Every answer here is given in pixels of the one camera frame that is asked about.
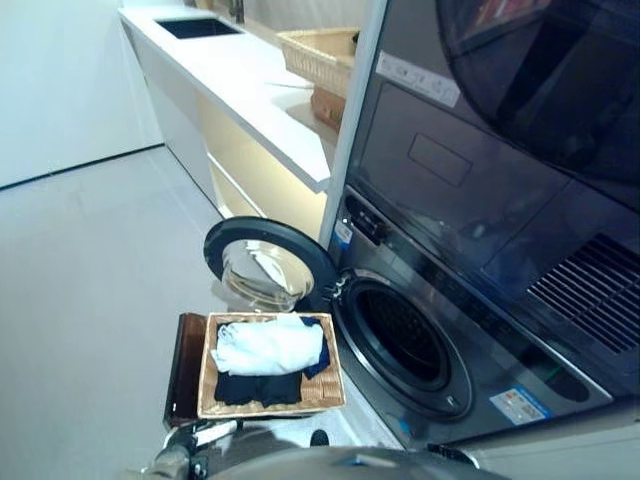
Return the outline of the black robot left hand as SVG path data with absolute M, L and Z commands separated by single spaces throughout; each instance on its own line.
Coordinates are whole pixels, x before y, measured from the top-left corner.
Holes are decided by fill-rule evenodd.
M 194 437 L 198 445 L 217 442 L 243 429 L 244 421 L 241 419 L 227 420 L 224 422 L 207 422 L 194 430 Z

